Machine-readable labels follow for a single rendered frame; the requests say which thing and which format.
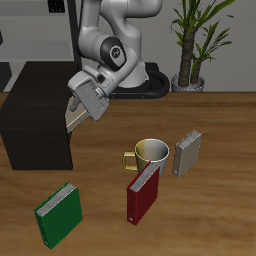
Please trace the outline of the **yellow and white mug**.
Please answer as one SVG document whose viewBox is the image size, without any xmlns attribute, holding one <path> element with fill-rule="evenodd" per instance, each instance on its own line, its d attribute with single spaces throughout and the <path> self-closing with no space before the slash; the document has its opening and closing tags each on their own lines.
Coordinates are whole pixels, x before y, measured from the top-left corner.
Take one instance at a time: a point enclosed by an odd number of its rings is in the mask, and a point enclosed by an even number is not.
<svg viewBox="0 0 256 256">
<path fill-rule="evenodd" d="M 134 157 L 136 165 L 128 165 L 126 159 Z M 158 164 L 160 166 L 159 176 L 162 176 L 166 162 L 169 157 L 168 145 L 158 139 L 143 139 L 139 141 L 134 148 L 133 152 L 124 152 L 122 163 L 126 170 L 140 172 L 148 162 Z"/>
</svg>

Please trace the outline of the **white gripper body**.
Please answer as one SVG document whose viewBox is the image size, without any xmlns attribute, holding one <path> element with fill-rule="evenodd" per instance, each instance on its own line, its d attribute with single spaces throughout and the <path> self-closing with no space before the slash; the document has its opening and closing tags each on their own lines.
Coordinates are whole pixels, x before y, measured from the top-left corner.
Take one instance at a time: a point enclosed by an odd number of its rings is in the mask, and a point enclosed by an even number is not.
<svg viewBox="0 0 256 256">
<path fill-rule="evenodd" d="M 82 71 L 75 74 L 68 82 L 68 88 L 80 99 L 80 103 L 88 112 L 91 119 L 97 121 L 106 111 L 109 100 L 104 93 L 98 78 L 101 74 L 91 68 L 84 66 Z"/>
</svg>

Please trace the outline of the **black box on shelf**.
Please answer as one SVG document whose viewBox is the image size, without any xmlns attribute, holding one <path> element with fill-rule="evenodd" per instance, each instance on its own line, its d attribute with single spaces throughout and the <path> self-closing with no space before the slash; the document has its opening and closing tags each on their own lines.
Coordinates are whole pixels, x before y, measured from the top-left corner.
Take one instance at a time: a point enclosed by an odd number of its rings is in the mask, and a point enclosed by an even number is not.
<svg viewBox="0 0 256 256">
<path fill-rule="evenodd" d="M 48 10 L 50 13 L 64 13 L 64 0 L 47 0 Z"/>
</svg>

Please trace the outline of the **dark brown desk caddy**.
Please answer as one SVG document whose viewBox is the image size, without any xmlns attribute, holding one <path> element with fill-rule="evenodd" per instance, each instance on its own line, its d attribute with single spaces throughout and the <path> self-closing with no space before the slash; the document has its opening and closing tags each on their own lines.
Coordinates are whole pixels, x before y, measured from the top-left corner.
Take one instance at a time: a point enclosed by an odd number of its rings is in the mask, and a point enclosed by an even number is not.
<svg viewBox="0 0 256 256">
<path fill-rule="evenodd" d="M 65 114 L 76 61 L 28 61 L 0 108 L 0 136 L 14 170 L 71 170 Z"/>
</svg>

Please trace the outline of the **dark red book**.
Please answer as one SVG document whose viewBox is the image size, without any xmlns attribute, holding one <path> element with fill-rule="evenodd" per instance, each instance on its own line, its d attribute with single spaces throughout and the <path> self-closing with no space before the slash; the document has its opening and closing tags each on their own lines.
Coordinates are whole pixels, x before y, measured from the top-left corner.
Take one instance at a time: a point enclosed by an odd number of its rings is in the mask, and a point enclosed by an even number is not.
<svg viewBox="0 0 256 256">
<path fill-rule="evenodd" d="M 147 163 L 127 186 L 127 221 L 137 225 L 158 196 L 160 166 Z"/>
</svg>

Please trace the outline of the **pale yellow book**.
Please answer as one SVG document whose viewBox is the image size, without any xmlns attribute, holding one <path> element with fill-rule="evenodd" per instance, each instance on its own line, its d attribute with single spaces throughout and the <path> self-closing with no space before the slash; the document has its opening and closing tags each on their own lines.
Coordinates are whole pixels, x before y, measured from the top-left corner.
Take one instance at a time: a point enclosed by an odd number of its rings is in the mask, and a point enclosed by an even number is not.
<svg viewBox="0 0 256 256">
<path fill-rule="evenodd" d="M 69 109 L 73 103 L 73 100 L 74 97 L 69 99 L 65 114 L 66 128 L 68 133 L 72 132 L 78 125 L 80 125 L 85 119 L 89 117 L 88 112 L 81 104 L 77 106 L 77 109 L 74 112 Z"/>
<path fill-rule="evenodd" d="M 198 160 L 202 133 L 191 131 L 175 145 L 172 173 L 180 178 Z"/>
</svg>

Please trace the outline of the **white shelf unit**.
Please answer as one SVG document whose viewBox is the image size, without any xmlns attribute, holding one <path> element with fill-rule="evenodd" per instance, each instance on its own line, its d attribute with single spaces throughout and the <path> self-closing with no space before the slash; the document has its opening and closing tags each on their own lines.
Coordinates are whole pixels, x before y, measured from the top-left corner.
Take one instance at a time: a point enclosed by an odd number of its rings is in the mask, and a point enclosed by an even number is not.
<svg viewBox="0 0 256 256">
<path fill-rule="evenodd" d="M 75 0 L 0 0 L 0 61 L 73 61 Z"/>
</svg>

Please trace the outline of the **green book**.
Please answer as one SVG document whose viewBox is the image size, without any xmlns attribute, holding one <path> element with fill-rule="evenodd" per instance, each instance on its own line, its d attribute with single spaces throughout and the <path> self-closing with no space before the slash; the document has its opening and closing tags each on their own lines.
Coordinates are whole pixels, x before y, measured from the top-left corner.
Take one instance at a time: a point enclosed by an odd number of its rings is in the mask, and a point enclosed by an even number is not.
<svg viewBox="0 0 256 256">
<path fill-rule="evenodd" d="M 83 219 L 79 190 L 67 181 L 34 209 L 43 243 L 53 249 Z"/>
</svg>

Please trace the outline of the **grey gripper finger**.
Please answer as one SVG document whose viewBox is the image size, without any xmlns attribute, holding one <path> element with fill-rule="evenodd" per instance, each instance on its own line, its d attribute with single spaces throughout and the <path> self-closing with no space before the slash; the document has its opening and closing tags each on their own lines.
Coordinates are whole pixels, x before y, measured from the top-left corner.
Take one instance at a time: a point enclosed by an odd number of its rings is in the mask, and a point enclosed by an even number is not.
<svg viewBox="0 0 256 256">
<path fill-rule="evenodd" d="M 74 112 L 76 111 L 78 105 L 80 103 L 80 99 L 76 96 L 73 100 L 73 103 L 71 104 L 71 106 L 69 107 L 70 111 Z"/>
</svg>

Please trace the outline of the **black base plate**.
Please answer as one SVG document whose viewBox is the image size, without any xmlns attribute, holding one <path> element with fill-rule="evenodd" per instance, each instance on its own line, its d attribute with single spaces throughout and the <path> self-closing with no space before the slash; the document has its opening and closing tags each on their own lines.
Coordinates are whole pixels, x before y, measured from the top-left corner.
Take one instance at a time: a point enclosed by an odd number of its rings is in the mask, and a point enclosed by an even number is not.
<svg viewBox="0 0 256 256">
<path fill-rule="evenodd" d="M 133 88 L 117 87 L 110 99 L 157 99 L 164 97 L 170 89 L 169 79 L 159 71 L 154 62 L 146 62 L 145 68 L 149 79 Z"/>
</svg>

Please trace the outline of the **green pot plant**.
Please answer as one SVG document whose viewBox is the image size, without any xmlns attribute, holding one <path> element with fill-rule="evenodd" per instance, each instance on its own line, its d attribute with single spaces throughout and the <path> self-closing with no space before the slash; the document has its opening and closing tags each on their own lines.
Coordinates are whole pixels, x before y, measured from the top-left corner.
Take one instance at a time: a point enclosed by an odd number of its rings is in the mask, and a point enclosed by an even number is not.
<svg viewBox="0 0 256 256">
<path fill-rule="evenodd" d="M 202 92 L 205 81 L 199 76 L 201 64 L 206 60 L 214 60 L 211 54 L 215 50 L 231 44 L 231 41 L 225 41 L 229 28 L 213 38 L 219 21 L 208 28 L 205 27 L 206 22 L 235 2 L 235 0 L 223 0 L 216 4 L 216 1 L 213 0 L 205 10 L 202 10 L 201 0 L 182 0 L 182 12 L 175 9 L 178 19 L 172 22 L 172 26 L 177 24 L 181 29 L 180 32 L 176 31 L 176 35 L 182 54 L 179 73 L 171 79 L 172 92 Z"/>
</svg>

